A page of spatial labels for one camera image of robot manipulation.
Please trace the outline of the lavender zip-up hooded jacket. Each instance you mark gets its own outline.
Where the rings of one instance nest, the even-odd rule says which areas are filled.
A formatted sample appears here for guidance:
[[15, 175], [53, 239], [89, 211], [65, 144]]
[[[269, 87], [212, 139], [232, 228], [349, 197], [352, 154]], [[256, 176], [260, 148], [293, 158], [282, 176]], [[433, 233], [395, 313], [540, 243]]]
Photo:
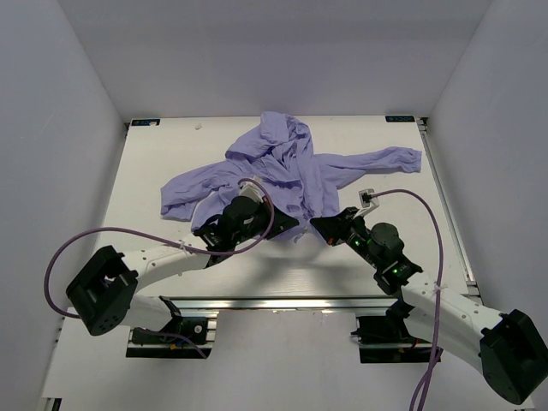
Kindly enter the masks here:
[[169, 180], [160, 190], [160, 214], [197, 230], [239, 193], [242, 178], [257, 177], [274, 205], [298, 221], [289, 235], [299, 239], [311, 218], [340, 211], [340, 189], [370, 173], [418, 172], [421, 159], [421, 152], [400, 146], [355, 155], [317, 154], [304, 122], [267, 111], [258, 126], [227, 149], [223, 161]]

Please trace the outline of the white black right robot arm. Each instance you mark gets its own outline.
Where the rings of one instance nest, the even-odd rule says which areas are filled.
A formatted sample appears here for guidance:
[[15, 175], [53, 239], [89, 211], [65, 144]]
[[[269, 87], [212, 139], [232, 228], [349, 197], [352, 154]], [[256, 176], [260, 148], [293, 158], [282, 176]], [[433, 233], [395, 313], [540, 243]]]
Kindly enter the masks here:
[[411, 336], [437, 345], [481, 373], [504, 400], [521, 405], [547, 378], [547, 346], [525, 313], [501, 313], [436, 285], [408, 259], [397, 228], [371, 228], [354, 207], [311, 221], [330, 246], [348, 245], [375, 269], [377, 285], [397, 299], [386, 329], [399, 342]]

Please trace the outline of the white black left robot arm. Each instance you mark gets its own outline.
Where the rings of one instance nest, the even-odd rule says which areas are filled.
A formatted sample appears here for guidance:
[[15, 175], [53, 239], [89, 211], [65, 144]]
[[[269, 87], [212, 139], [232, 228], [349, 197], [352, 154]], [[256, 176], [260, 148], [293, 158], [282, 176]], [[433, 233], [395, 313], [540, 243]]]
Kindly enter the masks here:
[[183, 241], [135, 252], [101, 247], [66, 289], [68, 299], [93, 336], [118, 325], [146, 328], [161, 341], [181, 331], [179, 309], [166, 297], [140, 291], [186, 271], [200, 271], [228, 259], [236, 247], [255, 237], [270, 240], [298, 225], [267, 199], [235, 197]]

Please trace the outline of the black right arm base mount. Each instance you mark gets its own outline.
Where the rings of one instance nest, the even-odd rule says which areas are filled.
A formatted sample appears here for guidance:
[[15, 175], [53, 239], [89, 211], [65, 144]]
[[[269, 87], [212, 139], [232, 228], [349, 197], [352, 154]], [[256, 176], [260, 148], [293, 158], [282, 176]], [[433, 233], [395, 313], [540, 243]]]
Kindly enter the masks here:
[[412, 336], [404, 319], [412, 307], [401, 301], [392, 304], [383, 315], [357, 318], [357, 329], [351, 337], [357, 339], [361, 364], [428, 363], [432, 345]]

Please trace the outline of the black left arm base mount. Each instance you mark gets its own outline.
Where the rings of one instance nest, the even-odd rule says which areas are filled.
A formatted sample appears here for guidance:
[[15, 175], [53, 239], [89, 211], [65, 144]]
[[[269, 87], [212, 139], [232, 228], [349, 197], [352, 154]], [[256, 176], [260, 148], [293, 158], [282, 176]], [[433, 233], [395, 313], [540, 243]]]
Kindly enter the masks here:
[[211, 354], [217, 312], [179, 308], [128, 312], [126, 356], [140, 359], [205, 360]]

